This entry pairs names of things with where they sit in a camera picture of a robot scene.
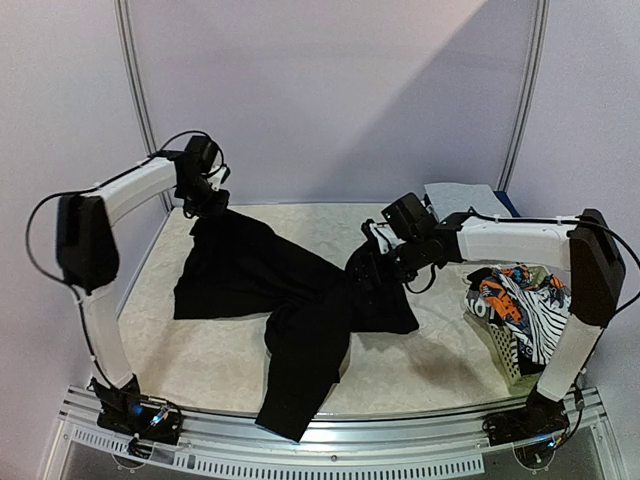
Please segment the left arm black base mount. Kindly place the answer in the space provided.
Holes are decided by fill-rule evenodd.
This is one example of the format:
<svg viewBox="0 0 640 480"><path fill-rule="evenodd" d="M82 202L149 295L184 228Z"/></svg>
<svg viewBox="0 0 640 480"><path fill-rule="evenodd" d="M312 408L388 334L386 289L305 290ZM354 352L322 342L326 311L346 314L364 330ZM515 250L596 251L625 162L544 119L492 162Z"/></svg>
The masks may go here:
<svg viewBox="0 0 640 480"><path fill-rule="evenodd" d="M90 385L100 402L100 428L139 440L178 444L184 423L178 405L143 395L136 377L120 389L104 386L95 378Z"/></svg>

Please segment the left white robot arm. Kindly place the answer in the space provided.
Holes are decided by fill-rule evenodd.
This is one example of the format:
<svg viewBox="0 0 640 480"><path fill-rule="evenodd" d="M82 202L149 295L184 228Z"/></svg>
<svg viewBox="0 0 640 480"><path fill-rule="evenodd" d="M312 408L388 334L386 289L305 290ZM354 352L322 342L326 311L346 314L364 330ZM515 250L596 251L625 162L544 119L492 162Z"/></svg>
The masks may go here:
<svg viewBox="0 0 640 480"><path fill-rule="evenodd" d="M219 144L202 131L185 132L180 150L163 147L132 168L58 203L55 254L64 283L79 296L81 325L99 382L115 389L134 373L118 326L113 293L120 254L116 224L153 197L171 190L190 216L221 213L230 175Z"/></svg>

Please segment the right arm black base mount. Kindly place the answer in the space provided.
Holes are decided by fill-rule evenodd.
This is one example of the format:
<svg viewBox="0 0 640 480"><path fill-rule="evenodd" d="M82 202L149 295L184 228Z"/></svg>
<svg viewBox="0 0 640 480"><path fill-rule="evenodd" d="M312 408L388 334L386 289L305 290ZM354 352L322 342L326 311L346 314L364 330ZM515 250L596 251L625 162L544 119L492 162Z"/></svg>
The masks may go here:
<svg viewBox="0 0 640 480"><path fill-rule="evenodd" d="M578 412L574 426L570 424L563 400L550 400L534 388L523 407L486 415L482 429L492 446L549 438L547 448L558 449L575 435L582 420L583 393L575 388L572 394Z"/></svg>

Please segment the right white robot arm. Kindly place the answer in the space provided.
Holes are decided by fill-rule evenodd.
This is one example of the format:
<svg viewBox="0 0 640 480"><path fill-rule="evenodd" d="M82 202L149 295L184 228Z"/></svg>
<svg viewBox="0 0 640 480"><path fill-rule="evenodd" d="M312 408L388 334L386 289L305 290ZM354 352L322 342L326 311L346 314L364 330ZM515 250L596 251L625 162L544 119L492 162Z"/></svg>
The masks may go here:
<svg viewBox="0 0 640 480"><path fill-rule="evenodd" d="M517 415L517 427L537 436L583 371L604 330L624 310L623 242L601 212L526 218L474 208L438 218L428 198L409 193L363 230L397 283L448 264L474 264L478 295L511 330L529 362L543 370Z"/></svg>

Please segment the grey tank top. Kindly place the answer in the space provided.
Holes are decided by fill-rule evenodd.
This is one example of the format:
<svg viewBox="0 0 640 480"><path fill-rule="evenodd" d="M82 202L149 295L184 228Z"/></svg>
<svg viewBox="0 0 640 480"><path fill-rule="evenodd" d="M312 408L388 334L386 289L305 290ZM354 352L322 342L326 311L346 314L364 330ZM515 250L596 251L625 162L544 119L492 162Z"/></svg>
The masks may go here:
<svg viewBox="0 0 640 480"><path fill-rule="evenodd" d="M425 184L424 190L439 220L470 207L485 216L511 217L489 185L439 182Z"/></svg>

